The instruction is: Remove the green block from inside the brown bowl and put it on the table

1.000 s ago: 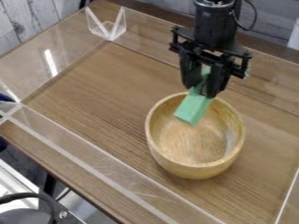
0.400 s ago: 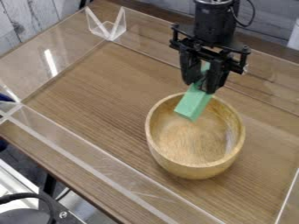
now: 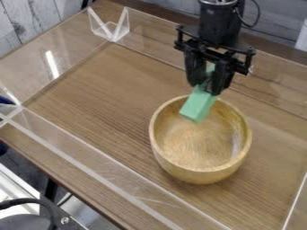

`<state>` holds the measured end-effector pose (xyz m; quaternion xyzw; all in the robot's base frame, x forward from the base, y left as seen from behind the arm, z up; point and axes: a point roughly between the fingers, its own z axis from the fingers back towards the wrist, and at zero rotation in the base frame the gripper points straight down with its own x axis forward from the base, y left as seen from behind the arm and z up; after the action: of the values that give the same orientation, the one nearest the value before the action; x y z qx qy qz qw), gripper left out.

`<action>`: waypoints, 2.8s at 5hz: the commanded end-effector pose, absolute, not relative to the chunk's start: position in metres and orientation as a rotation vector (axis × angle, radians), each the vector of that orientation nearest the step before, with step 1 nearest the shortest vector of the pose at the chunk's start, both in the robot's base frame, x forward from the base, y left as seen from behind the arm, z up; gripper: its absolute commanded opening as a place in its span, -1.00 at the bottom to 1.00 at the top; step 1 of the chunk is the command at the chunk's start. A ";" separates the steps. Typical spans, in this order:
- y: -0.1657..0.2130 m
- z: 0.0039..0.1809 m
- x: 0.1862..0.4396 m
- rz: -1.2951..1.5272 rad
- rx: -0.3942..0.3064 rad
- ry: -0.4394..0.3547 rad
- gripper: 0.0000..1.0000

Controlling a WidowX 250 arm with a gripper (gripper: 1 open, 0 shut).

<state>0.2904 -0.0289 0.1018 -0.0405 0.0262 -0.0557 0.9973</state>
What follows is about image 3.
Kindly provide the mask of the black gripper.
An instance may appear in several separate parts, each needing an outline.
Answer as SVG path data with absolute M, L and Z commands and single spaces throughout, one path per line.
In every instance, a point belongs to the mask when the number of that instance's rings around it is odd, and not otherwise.
M 221 95 L 235 73 L 250 74 L 255 48 L 241 39 L 246 0 L 198 0 L 198 25 L 179 25 L 175 48 L 185 54 L 187 81 L 191 86 L 207 80 L 207 62 L 215 64 L 211 94 Z

